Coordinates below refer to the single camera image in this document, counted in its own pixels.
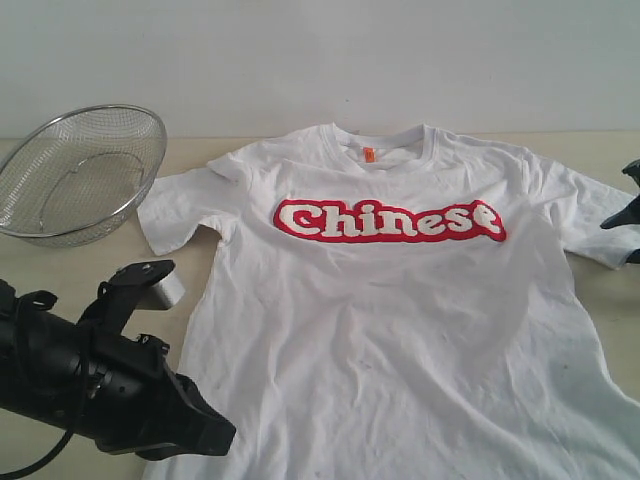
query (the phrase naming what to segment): mesh colander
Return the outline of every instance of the mesh colander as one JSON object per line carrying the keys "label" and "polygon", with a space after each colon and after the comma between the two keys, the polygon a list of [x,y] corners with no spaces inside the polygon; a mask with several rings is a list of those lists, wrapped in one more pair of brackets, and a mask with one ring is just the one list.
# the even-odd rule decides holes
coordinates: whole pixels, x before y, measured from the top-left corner
{"label": "mesh colander", "polygon": [[142,202],[166,146],[160,117],[133,105],[51,120],[0,162],[0,232],[51,247],[104,237]]}

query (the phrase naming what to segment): table surface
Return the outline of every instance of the table surface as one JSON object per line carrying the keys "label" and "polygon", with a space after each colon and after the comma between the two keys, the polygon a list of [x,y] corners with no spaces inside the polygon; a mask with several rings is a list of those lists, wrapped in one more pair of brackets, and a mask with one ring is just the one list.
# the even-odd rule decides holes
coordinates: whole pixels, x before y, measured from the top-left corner
{"label": "table surface", "polygon": [[[630,193],[637,188],[620,170],[640,157],[640,132],[577,132],[476,135],[524,145],[555,158],[587,175]],[[251,139],[172,139],[160,176],[179,173],[239,148]],[[0,141],[0,158],[14,141]],[[174,309],[166,312],[136,312],[125,328],[134,338],[145,332],[171,344],[169,364],[175,368],[189,313],[203,293],[218,241],[217,234],[200,228],[181,250],[168,255],[187,293]],[[117,267],[151,259],[137,218],[93,244],[71,249],[36,247],[18,239],[0,238],[0,277],[19,294],[45,289],[59,297],[55,313],[77,319],[95,298],[97,285]],[[640,400],[640,267],[628,265],[608,270],[590,260],[570,257],[580,300],[591,314],[613,379],[622,390]],[[62,435],[60,430],[12,413],[0,412],[0,473],[26,466],[40,458]],[[144,462],[134,455],[100,453],[90,440],[74,437],[66,450],[34,479],[93,478],[137,479]]]}

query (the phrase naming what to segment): shirt sleeve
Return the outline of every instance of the shirt sleeve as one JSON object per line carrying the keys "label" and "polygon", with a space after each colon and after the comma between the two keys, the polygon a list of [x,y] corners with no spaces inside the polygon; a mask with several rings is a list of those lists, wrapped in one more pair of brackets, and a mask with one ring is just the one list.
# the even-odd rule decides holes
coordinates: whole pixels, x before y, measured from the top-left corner
{"label": "shirt sleeve", "polygon": [[554,226],[566,251],[618,268],[640,248],[637,226],[600,228],[633,196],[529,150],[523,160],[523,181],[531,204]]}
{"label": "shirt sleeve", "polygon": [[138,207],[142,231],[156,255],[177,250],[198,225],[228,242],[248,201],[251,170],[233,154],[204,168],[158,178]]}

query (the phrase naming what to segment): t-shirt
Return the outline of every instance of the t-shirt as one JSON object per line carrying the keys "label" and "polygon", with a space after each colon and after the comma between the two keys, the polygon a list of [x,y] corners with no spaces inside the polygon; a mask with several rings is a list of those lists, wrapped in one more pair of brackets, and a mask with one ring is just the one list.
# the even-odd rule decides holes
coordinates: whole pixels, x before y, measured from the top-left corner
{"label": "t-shirt", "polygon": [[179,370],[238,431],[148,480],[638,479],[640,405],[563,250],[616,268],[631,196],[531,151],[321,125],[158,179],[154,252],[221,235]]}

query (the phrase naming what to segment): white wall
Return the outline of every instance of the white wall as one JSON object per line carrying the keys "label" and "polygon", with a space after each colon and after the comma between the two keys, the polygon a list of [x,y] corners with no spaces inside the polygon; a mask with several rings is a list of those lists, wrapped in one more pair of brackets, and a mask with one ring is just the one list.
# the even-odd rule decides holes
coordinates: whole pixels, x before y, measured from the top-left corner
{"label": "white wall", "polygon": [[640,129],[640,2],[0,1],[0,137],[104,102],[172,136]]}

